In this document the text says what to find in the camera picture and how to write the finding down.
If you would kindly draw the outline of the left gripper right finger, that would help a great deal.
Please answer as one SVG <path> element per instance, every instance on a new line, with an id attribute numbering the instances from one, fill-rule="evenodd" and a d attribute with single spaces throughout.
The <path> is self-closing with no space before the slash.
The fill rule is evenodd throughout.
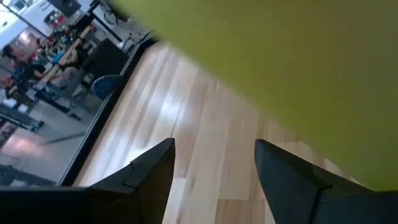
<path id="1" fill-rule="evenodd" d="M 398 224 L 398 191 L 370 190 L 263 139 L 254 160 L 276 224 Z"/>

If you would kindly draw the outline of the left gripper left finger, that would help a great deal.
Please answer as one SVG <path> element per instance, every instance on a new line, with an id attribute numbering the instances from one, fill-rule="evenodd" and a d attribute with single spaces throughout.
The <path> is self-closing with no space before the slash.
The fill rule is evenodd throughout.
<path id="1" fill-rule="evenodd" d="M 174 165 L 167 138 L 89 187 L 0 188 L 0 224 L 162 224 Z"/>

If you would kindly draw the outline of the yellow-green translucent pencil case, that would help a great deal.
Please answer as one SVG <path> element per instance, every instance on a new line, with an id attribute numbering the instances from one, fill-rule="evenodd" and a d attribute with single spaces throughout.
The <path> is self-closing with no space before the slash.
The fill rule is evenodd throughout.
<path id="1" fill-rule="evenodd" d="M 398 0 L 111 0 L 373 190 L 398 190 Z"/>

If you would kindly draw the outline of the blue chair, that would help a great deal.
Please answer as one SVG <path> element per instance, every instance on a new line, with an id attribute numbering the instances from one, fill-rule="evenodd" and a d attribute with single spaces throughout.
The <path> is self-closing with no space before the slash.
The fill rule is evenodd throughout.
<path id="1" fill-rule="evenodd" d="M 91 86 L 92 92 L 101 100 L 105 100 L 120 81 L 119 75 L 105 75 L 97 78 Z"/>

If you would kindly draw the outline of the person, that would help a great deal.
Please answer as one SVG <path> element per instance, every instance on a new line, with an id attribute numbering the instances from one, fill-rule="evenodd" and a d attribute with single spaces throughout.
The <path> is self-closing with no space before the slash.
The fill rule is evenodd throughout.
<path id="1" fill-rule="evenodd" d="M 78 75 L 79 59 L 78 51 L 75 48 L 66 63 L 60 66 L 57 74 L 42 90 L 47 93 L 56 94 L 58 91 L 66 89 L 70 82 Z M 34 68 L 32 77 L 29 78 L 29 82 L 32 83 L 32 86 L 34 87 L 47 72 L 48 71 L 40 72 L 38 69 Z"/>

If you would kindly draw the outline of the black cabinet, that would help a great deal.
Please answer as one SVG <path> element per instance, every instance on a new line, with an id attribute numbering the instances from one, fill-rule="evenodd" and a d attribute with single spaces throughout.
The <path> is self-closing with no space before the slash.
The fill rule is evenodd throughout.
<path id="1" fill-rule="evenodd" d="M 128 61 L 128 56 L 111 40 L 104 39 L 83 62 L 81 68 L 95 78 L 119 75 Z"/>

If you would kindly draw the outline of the wooden desk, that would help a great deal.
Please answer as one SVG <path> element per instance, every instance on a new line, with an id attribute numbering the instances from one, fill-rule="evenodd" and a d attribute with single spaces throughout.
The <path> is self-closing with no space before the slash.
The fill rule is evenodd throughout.
<path id="1" fill-rule="evenodd" d="M 51 81 L 51 79 L 57 74 L 58 70 L 60 69 L 60 66 L 66 63 L 68 60 L 69 56 L 72 54 L 73 50 L 76 48 L 78 44 L 82 42 L 82 40 L 85 38 L 85 36 L 92 30 L 93 26 L 89 24 L 86 26 L 82 32 L 79 34 L 72 36 L 72 43 L 70 46 L 68 46 L 63 54 L 59 56 L 58 60 L 56 61 L 55 64 L 52 65 L 51 69 L 48 70 L 48 72 L 40 79 L 40 81 L 33 87 L 35 91 L 40 91 L 42 90 L 48 82 Z"/>

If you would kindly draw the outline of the black aluminium table frame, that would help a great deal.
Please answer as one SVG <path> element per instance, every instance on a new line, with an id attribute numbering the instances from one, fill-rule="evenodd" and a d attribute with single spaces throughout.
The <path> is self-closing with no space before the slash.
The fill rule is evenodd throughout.
<path id="1" fill-rule="evenodd" d="M 121 81 L 116 85 L 116 89 L 105 98 L 104 103 L 99 108 L 93 122 L 90 124 L 86 134 L 83 136 L 77 152 L 67 167 L 66 173 L 63 174 L 61 180 L 56 184 L 57 187 L 69 187 L 76 182 L 86 162 L 89 161 L 89 156 L 94 149 L 94 145 L 100 138 L 101 132 L 106 126 L 108 118 L 116 106 L 116 103 L 118 102 L 141 57 L 144 55 L 147 48 L 156 44 L 158 41 L 159 38 L 150 36 L 146 37 L 135 46 L 132 54 L 129 56 L 123 69 L 119 73 Z"/>

